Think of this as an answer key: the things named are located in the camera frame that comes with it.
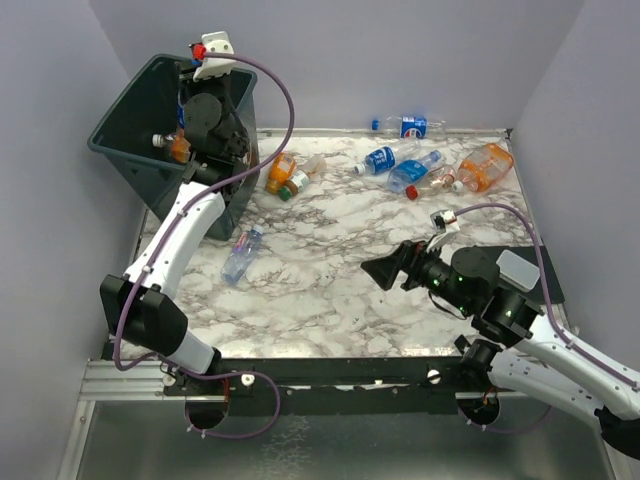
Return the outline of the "large orange bottle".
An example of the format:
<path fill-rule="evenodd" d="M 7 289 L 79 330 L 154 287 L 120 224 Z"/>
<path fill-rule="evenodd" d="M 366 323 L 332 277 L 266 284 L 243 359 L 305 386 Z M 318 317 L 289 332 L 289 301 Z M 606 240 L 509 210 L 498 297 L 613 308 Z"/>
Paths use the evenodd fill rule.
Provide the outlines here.
<path fill-rule="evenodd" d="M 152 145 L 161 149 L 168 160 L 179 164 L 186 164 L 190 158 L 190 143 L 184 137 L 184 131 L 178 129 L 173 133 L 162 135 L 153 134 Z"/>
<path fill-rule="evenodd" d="M 502 180 L 514 166 L 513 156 L 496 143 L 472 150 L 460 163 L 452 189 L 482 193 Z"/>

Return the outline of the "clear bottle red print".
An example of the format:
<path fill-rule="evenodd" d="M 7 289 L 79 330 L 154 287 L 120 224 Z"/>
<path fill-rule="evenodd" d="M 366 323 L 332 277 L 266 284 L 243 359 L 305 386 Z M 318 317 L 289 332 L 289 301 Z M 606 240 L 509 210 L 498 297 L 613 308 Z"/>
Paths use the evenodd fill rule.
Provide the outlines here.
<path fill-rule="evenodd" d="M 427 173 L 416 184 L 409 185 L 405 189 L 405 194 L 412 201 L 421 197 L 437 195 L 449 191 L 455 180 L 455 169 L 450 165 L 445 165 Z"/>

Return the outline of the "Pepsi bottle edge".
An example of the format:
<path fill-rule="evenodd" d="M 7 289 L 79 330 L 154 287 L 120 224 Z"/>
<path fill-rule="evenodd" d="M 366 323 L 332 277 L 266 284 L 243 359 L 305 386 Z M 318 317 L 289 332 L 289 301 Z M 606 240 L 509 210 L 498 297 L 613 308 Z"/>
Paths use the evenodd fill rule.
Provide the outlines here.
<path fill-rule="evenodd" d="M 176 118 L 177 118 L 178 128 L 184 129 L 185 128 L 184 106 L 180 99 L 178 99 L 176 102 Z"/>

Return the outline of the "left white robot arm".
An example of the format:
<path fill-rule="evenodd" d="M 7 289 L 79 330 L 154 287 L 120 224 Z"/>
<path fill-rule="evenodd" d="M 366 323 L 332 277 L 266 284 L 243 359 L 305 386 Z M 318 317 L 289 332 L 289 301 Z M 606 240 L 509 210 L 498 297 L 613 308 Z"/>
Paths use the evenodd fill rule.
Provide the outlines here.
<path fill-rule="evenodd" d="M 206 395 L 220 385 L 215 365 L 220 353 L 189 329 L 174 297 L 207 231 L 230 217 L 225 188 L 256 176 L 259 168 L 244 161 L 252 139 L 236 110 L 233 71 L 205 75 L 186 62 L 177 63 L 176 70 L 184 133 L 191 144 L 183 181 L 147 249 L 122 276 L 106 276 L 100 296 L 114 337 L 114 362 L 121 361 L 122 341 L 142 346 L 187 371 L 189 386 Z"/>

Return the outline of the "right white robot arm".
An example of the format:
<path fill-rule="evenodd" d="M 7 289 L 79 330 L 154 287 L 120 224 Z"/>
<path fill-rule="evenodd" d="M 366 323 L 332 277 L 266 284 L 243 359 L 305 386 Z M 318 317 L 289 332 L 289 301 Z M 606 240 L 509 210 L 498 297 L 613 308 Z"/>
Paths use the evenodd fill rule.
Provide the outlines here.
<path fill-rule="evenodd" d="M 639 456 L 639 373 L 553 322 L 519 291 L 500 283 L 499 267 L 478 247 L 445 262 L 425 242 L 404 241 L 361 268 L 383 290 L 399 273 L 402 289 L 418 287 L 470 319 L 480 334 L 463 355 L 461 383 L 481 391 L 492 384 L 536 398 L 600 430 L 631 458 Z"/>

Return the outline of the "dark green plastic bin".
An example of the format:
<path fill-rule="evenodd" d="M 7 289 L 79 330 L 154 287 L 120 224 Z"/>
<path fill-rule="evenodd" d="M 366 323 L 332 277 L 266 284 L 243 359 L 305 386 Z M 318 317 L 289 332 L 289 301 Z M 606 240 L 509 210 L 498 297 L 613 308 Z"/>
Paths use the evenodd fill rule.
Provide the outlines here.
<path fill-rule="evenodd" d="M 186 166 L 152 145 L 154 134 L 173 133 L 178 127 L 178 56 L 153 56 L 133 77 L 87 140 L 88 148 L 104 155 L 145 205 L 163 220 L 177 197 Z M 253 90 L 257 75 L 236 68 L 231 73 L 230 96 L 250 144 L 236 164 L 214 163 L 202 172 L 212 184 L 260 163 Z"/>

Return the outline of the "light blue label bottle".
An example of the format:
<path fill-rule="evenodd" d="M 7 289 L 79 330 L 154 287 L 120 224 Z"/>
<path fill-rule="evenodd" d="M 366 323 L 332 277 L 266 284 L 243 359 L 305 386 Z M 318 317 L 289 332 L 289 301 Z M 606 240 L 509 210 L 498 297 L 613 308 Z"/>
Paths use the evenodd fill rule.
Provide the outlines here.
<path fill-rule="evenodd" d="M 442 160 L 442 153 L 434 150 L 417 160 L 403 161 L 390 172 L 386 183 L 387 189 L 396 194 L 404 192 L 407 187 L 415 185 L 439 167 Z"/>

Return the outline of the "blue label water bottle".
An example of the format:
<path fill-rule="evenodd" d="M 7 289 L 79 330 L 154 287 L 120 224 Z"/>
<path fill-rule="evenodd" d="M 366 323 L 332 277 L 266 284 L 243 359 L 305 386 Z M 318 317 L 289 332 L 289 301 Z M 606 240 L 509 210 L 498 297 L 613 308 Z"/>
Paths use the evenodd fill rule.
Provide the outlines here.
<path fill-rule="evenodd" d="M 404 140 L 390 146 L 380 147 L 364 157 L 354 166 L 356 175 L 378 175 L 391 170 L 404 160 L 413 160 L 421 150 L 421 142 Z"/>

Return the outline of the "orange juice bottle left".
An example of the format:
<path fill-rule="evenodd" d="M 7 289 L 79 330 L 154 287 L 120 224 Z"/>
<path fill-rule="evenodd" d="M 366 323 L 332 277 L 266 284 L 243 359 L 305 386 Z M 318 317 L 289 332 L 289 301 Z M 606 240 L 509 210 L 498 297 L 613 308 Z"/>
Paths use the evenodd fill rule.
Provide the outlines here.
<path fill-rule="evenodd" d="M 279 153 L 271 164 L 265 190 L 273 195 L 291 177 L 295 171 L 297 162 L 293 155 L 285 152 Z"/>

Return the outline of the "grey rectangular box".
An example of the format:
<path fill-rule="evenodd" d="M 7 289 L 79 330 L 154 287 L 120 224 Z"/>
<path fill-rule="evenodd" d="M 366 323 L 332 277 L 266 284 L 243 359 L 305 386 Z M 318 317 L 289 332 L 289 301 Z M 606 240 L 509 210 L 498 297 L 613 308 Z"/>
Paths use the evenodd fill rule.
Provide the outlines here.
<path fill-rule="evenodd" d="M 500 279 L 523 292 L 533 290 L 540 279 L 539 267 L 511 250 L 504 250 L 496 261 Z"/>

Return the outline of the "clear bottle behind tea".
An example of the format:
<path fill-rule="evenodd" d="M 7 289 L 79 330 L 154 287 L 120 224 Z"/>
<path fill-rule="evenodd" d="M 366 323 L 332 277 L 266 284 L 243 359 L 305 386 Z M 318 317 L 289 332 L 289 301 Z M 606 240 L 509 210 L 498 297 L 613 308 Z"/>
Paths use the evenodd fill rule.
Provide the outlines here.
<path fill-rule="evenodd" d="M 326 169 L 327 163 L 323 155 L 314 155 L 308 159 L 302 166 L 301 170 L 309 177 L 314 178 L 320 175 Z"/>

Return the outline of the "green cap tea bottle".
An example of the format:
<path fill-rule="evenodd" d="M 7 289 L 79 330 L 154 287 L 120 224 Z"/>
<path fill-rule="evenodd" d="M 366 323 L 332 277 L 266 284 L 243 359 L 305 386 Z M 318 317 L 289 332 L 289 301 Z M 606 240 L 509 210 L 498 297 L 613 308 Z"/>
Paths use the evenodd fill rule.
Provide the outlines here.
<path fill-rule="evenodd" d="M 278 196 L 283 201 L 288 201 L 303 191 L 311 180 L 303 170 L 295 171 L 291 177 L 280 187 Z"/>

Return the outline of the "purple label water bottle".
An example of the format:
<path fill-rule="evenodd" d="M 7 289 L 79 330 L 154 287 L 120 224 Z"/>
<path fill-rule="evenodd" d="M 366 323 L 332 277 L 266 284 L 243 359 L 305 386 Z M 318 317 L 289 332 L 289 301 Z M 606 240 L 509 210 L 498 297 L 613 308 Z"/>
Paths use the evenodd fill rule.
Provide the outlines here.
<path fill-rule="evenodd" d="M 221 277 L 227 284 L 235 286 L 246 273 L 257 257 L 263 234 L 264 228 L 254 225 L 240 235 L 221 270 Z"/>

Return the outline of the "Pepsi bottle at back wall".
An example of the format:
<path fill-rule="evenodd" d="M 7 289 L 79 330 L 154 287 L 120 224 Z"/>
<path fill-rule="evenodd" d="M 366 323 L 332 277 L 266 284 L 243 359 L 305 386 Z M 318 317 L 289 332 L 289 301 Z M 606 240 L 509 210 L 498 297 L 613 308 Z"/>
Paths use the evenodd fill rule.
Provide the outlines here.
<path fill-rule="evenodd" d="M 371 130 L 396 138 L 437 138 L 446 134 L 446 123 L 430 121 L 424 116 L 375 118 L 371 121 Z"/>

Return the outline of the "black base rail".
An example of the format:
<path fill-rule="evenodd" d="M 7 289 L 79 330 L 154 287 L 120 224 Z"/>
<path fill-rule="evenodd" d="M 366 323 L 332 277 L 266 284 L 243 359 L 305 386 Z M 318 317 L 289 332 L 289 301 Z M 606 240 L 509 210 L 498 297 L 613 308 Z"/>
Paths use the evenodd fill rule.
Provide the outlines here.
<path fill-rule="evenodd" d="M 164 394 L 235 416 L 455 414 L 458 399 L 481 397 L 490 389 L 488 378 L 459 356 L 227 359 L 219 370 L 254 380 L 247 386 L 232 378 L 224 387 L 220 380 L 178 373 Z"/>

